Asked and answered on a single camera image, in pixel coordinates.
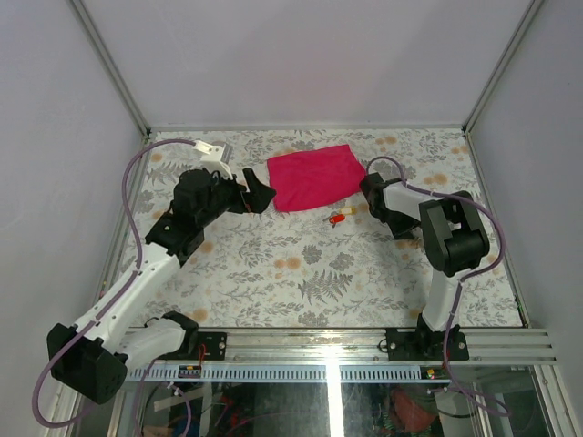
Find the red tag key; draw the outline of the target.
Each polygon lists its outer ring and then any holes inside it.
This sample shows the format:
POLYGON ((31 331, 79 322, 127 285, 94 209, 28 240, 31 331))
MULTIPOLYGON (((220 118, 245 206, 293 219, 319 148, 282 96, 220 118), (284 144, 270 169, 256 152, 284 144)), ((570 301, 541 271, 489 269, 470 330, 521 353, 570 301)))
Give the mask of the red tag key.
POLYGON ((332 227, 335 227, 337 224, 343 222, 345 220, 344 214, 335 214, 331 215, 325 221, 329 223, 332 227))

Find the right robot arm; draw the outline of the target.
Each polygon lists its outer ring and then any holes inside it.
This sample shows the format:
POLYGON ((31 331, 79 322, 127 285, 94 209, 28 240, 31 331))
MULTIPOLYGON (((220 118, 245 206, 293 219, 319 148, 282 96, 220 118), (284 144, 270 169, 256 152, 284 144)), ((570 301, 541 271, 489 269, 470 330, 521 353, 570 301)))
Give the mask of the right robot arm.
POLYGON ((468 361, 465 335, 453 306, 458 281, 476 270, 490 243, 473 197, 467 191, 438 196, 384 180, 373 173, 360 183, 370 214, 387 225, 395 240, 421 232, 424 253, 432 267, 430 291, 414 330, 387 328, 390 361, 468 361))

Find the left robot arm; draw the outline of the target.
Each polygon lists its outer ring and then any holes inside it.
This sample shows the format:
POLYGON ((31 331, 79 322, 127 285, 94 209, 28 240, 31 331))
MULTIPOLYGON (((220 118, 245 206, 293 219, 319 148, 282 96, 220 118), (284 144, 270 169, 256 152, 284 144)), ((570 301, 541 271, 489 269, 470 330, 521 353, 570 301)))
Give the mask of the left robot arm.
POLYGON ((152 296, 191 258, 204 229, 223 213, 261 214, 276 196, 254 171, 245 182, 192 169, 179 176, 169 208, 139 240, 134 267, 71 326, 47 335, 51 375, 97 405, 112 399, 128 374, 159 358, 189 359, 199 350, 199 325, 172 310, 147 327, 128 329, 152 296))

